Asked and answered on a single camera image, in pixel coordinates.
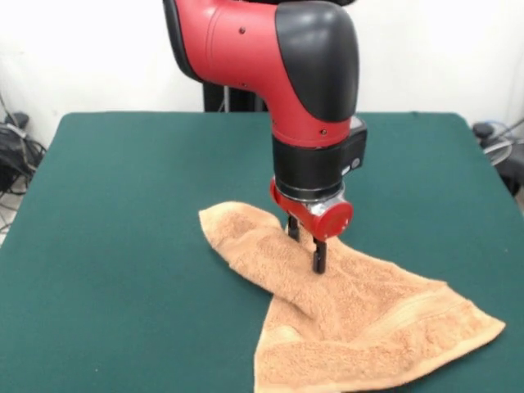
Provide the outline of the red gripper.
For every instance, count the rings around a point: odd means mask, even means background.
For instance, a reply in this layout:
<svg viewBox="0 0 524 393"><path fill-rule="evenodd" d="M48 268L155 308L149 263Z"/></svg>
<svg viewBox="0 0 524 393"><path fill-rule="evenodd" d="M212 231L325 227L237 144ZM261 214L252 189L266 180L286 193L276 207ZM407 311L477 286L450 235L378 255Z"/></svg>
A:
<svg viewBox="0 0 524 393"><path fill-rule="evenodd" d="M354 209L345 199L345 187L333 196L318 201L293 200L281 193L275 178L269 184L273 201L287 213L287 235L300 240L300 225L312 235L315 244L313 271L324 273L327 263L328 238L337 237L345 231L353 218Z"/></svg>

